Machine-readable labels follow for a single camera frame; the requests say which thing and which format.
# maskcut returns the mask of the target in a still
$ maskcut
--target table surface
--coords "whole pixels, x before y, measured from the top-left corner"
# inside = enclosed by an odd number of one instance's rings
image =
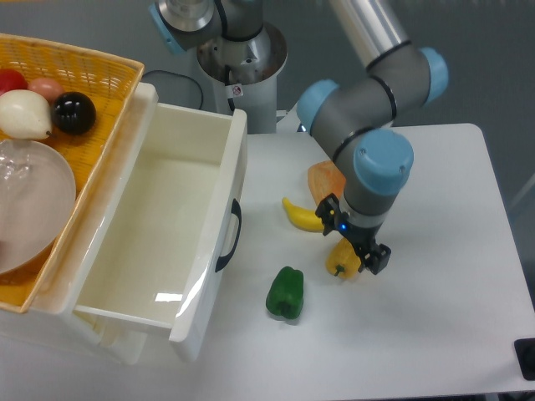
[[[330,276],[323,264],[338,234],[299,231],[284,214],[283,196],[313,207],[306,171],[325,160],[316,143],[304,133],[250,135],[242,235],[199,359],[179,363],[155,338],[136,366],[1,338],[5,397],[297,401],[535,389],[512,345],[535,335],[532,304],[481,131],[396,130],[415,164],[378,235],[393,251],[378,276]],[[305,276],[296,322],[264,307],[285,265]]]

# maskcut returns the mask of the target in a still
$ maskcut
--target yellow banana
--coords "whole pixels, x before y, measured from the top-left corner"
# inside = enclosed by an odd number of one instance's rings
[[[283,207],[288,215],[288,219],[297,228],[312,232],[321,232],[324,230],[321,219],[315,215],[313,210],[296,206],[286,197],[283,198]]]

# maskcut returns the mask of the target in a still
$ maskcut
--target yellow basket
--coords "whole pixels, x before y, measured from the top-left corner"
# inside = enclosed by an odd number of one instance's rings
[[[0,34],[0,69],[16,69],[28,82],[40,77],[53,78],[66,91],[87,94],[97,109],[97,120],[90,132],[67,135],[54,128],[54,137],[43,140],[69,162],[77,198],[74,211],[54,244],[24,266],[0,275],[0,309],[23,313],[55,270],[63,242],[106,158],[108,144],[125,115],[144,66],[95,50]],[[0,130],[0,140],[6,138]]]

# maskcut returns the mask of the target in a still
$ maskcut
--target black cable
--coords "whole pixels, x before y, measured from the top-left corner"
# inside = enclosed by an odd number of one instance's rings
[[[199,92],[201,93],[201,103],[199,104],[199,107],[197,107],[197,109],[198,110],[202,109],[202,105],[204,104],[204,93],[202,92],[201,85],[197,81],[195,81],[192,77],[188,77],[187,75],[184,75],[184,74],[173,73],[172,71],[165,71],[164,69],[152,69],[151,71],[147,71],[146,73],[144,73],[143,76],[141,77],[141,79],[143,79],[147,75],[151,75],[151,74],[173,75],[173,76],[178,77],[178,78],[187,79],[187,80],[191,81],[192,83],[194,83],[197,86],[197,88],[199,89]]]
[[[225,65],[225,86],[228,86],[230,84],[231,84],[231,67],[229,65]],[[233,98],[228,98],[228,107],[231,109],[232,112],[234,112],[234,110],[236,109]]]

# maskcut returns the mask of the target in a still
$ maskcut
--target black handle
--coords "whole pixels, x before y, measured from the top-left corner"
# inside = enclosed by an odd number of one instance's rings
[[[240,204],[236,199],[232,201],[232,208],[231,213],[237,217],[237,233],[236,233],[236,239],[234,240],[234,245],[232,246],[232,249],[228,254],[225,256],[219,256],[216,263],[216,272],[219,272],[223,269],[226,265],[228,265],[228,262],[231,261],[232,256],[234,255],[234,251],[236,250],[237,242],[240,239],[240,232],[242,231],[242,208],[240,207]]]

